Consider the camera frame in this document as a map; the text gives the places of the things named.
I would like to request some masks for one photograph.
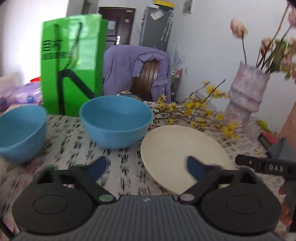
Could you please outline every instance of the finger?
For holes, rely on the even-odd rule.
[[[289,214],[290,212],[290,205],[287,201],[283,201],[282,205],[281,205],[281,212],[282,212],[282,215],[286,216]]]
[[[284,187],[280,187],[280,189],[279,189],[279,195],[284,195],[284,194],[285,194]]]
[[[281,218],[281,221],[282,221],[283,224],[286,225],[286,226],[290,226],[290,225],[292,224],[292,222],[293,222],[292,218],[289,217],[288,215],[283,216],[283,217]]]

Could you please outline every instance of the gray refrigerator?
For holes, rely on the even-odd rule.
[[[163,16],[154,20],[151,14],[157,11],[161,11]],[[145,10],[139,46],[166,51],[172,24],[173,11],[167,12],[161,9],[147,7]]]

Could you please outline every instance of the plate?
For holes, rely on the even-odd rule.
[[[193,156],[206,165],[236,169],[218,142],[184,126],[162,126],[152,130],[142,141],[141,156],[153,179],[178,195],[196,183],[187,172],[187,156]]]

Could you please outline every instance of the blue bowl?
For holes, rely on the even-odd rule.
[[[153,120],[143,102],[124,96],[102,96],[79,110],[85,130],[101,147],[122,149],[142,139]]]
[[[46,111],[37,105],[13,109],[0,117],[0,156],[11,163],[35,157],[46,138]]]

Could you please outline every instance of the tablecloth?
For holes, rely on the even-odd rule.
[[[146,104],[151,108],[156,106],[153,102],[146,102]],[[181,120],[176,121],[175,124],[187,125]],[[167,125],[166,120],[154,120],[149,131],[163,125]],[[108,158],[107,169],[97,183],[116,197],[121,194],[170,194],[147,173],[141,159],[141,141],[120,150],[100,148],[83,129],[79,117],[48,115],[47,128],[46,145],[37,157],[24,165],[0,163],[1,217],[13,232],[18,232],[11,214],[14,201],[32,181],[34,175],[48,165],[53,165],[57,169],[68,169],[73,165],[88,164],[97,157],[105,155]],[[254,120],[250,121],[246,131],[241,135],[242,138],[238,141],[225,139],[220,132],[205,131],[224,148],[232,162],[238,154],[263,155],[264,148],[257,141],[259,132],[260,128]],[[284,196],[278,195],[278,188],[283,184],[283,178],[263,174],[258,176],[282,201]],[[277,232],[282,233],[284,229],[280,222]]]

